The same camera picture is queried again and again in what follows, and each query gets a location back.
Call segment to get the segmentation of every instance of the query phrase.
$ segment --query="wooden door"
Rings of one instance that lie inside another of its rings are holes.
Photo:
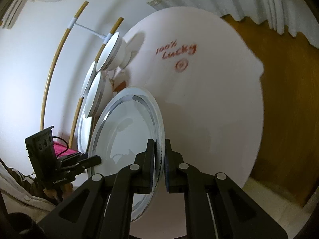
[[[264,64],[264,130],[251,177],[304,206],[319,181],[319,49],[302,33],[225,16]]]

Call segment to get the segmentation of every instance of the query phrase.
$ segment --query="red circle drawing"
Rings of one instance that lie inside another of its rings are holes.
[[[176,72],[183,72],[188,66],[188,60],[186,58],[180,59],[175,65]]]

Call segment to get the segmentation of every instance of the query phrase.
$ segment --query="bamboo pole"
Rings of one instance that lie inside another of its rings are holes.
[[[75,14],[75,18],[78,18],[81,13],[83,12],[83,10],[85,9],[85,7],[88,5],[88,1],[85,1],[82,6],[79,8],[79,10],[77,11],[77,13]],[[43,130],[44,129],[44,114],[45,114],[45,106],[47,104],[47,95],[48,95],[48,92],[49,92],[49,87],[50,87],[50,83],[51,83],[51,79],[52,79],[52,75],[53,75],[53,71],[54,71],[54,68],[55,68],[55,65],[56,65],[56,62],[58,61],[58,58],[59,58],[59,55],[61,53],[61,50],[62,50],[62,47],[68,37],[68,35],[70,34],[70,31],[71,29],[70,28],[67,28],[60,43],[59,43],[59,46],[55,52],[55,55],[53,57],[53,61],[52,61],[52,64],[51,64],[51,67],[50,67],[50,70],[49,70],[49,74],[47,76],[47,82],[46,82],[46,85],[45,85],[45,89],[44,89],[44,95],[43,95],[43,100],[42,100],[42,109],[41,109],[41,122],[40,122],[40,130]]]
[[[114,34],[117,30],[117,28],[120,26],[120,24],[122,23],[124,19],[122,17],[120,17],[117,22],[114,24],[113,28],[111,29],[110,33],[111,34]],[[106,44],[102,44],[101,45],[101,48],[99,49],[96,57],[95,57],[95,62],[98,62],[102,52],[103,52],[103,49],[105,48]],[[83,98],[79,98],[79,101],[78,101],[78,105],[77,105],[77,108],[75,110],[75,113],[74,113],[74,117],[73,117],[73,122],[72,122],[72,127],[71,127],[71,131],[70,131],[70,138],[69,138],[69,147],[71,148],[72,147],[72,144],[73,144],[73,138],[74,138],[74,133],[75,133],[75,128],[77,126],[77,122],[78,122],[78,118],[79,118],[79,114],[80,114],[80,110],[81,110],[81,107],[82,107],[82,103],[83,103]],[[92,130],[94,129],[95,125],[94,125],[94,118],[92,118]]]

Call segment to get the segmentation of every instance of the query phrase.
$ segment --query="white bowl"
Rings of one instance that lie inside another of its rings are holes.
[[[89,89],[92,85],[92,82],[94,80],[94,77],[96,76],[96,61],[93,61],[93,63],[91,64],[89,70],[87,71],[87,76],[85,76],[84,82],[83,82],[83,86],[81,89],[81,97],[85,97],[87,96],[87,94],[89,93]]]
[[[131,52],[127,51],[126,45],[119,32],[115,33],[103,49],[96,65],[96,71],[110,71],[117,67],[125,68],[131,57]]]
[[[112,99],[113,87],[106,72],[96,74],[87,95],[84,115],[86,118],[101,115],[105,106]]]

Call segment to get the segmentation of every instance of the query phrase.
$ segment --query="white curtain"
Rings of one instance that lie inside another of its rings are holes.
[[[278,34],[283,34],[287,25],[292,36],[302,32],[310,44],[319,48],[319,24],[304,0],[151,0],[148,4],[156,10],[192,6],[220,17],[231,14],[237,21],[247,16],[257,24],[267,20]]]

